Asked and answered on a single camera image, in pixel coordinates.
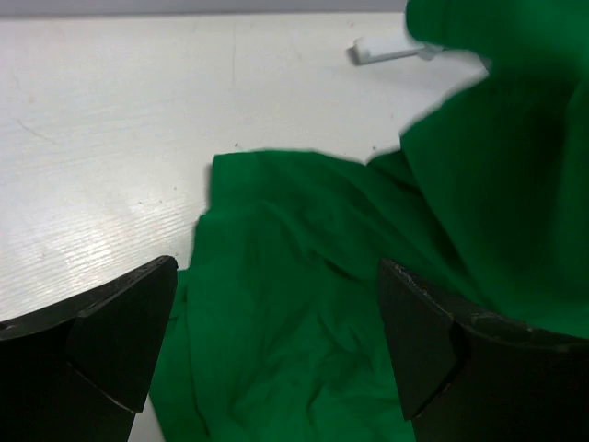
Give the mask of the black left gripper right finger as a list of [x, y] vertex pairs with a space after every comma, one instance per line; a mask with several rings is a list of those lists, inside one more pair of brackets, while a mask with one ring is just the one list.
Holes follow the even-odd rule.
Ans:
[[403, 418], [419, 441], [584, 441], [588, 342], [483, 308], [398, 263], [378, 305]]

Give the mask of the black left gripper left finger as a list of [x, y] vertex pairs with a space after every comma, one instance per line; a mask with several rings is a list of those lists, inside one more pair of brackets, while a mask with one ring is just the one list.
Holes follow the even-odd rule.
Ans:
[[2, 321], [2, 440], [127, 440], [144, 409], [177, 283], [177, 261], [160, 256]]

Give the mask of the green t shirt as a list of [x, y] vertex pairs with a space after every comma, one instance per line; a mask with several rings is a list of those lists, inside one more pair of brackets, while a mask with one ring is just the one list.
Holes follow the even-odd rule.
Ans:
[[214, 158], [150, 392], [166, 440], [412, 440], [376, 300], [384, 258], [587, 336], [587, 3], [411, 1], [406, 23], [491, 71], [398, 151]]

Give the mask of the white clothes rack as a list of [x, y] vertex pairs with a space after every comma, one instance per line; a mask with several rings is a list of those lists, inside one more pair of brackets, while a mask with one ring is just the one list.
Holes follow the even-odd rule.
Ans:
[[347, 53], [354, 65], [368, 65], [414, 56], [429, 61], [444, 50], [442, 46], [425, 44], [396, 35], [358, 38]]

